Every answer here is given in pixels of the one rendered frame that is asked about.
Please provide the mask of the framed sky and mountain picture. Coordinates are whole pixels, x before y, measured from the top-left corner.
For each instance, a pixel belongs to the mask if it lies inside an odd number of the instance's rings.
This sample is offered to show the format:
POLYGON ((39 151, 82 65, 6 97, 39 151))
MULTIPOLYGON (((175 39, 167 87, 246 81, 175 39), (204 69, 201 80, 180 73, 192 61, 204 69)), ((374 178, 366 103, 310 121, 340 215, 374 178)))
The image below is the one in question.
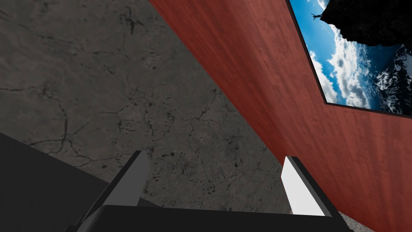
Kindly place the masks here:
POLYGON ((325 101, 412 117, 412 0, 287 0, 325 101))

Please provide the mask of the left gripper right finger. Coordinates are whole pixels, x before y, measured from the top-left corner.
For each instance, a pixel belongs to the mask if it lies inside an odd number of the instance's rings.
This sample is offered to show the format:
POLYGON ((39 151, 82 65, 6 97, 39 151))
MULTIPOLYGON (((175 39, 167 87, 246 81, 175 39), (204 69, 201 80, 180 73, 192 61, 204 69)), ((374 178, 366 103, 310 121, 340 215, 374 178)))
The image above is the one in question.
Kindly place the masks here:
POLYGON ((291 206, 297 215, 331 216, 293 157, 286 156, 281 180, 291 206))

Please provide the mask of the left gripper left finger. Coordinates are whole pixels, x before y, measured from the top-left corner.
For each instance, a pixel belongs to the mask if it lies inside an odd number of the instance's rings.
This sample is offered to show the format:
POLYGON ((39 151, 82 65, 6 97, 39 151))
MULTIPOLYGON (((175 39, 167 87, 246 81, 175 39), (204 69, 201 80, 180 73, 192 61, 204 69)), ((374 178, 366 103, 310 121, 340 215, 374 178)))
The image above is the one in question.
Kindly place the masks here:
POLYGON ((136 151, 93 204, 93 212, 103 205, 137 206, 148 178, 147 151, 136 151))

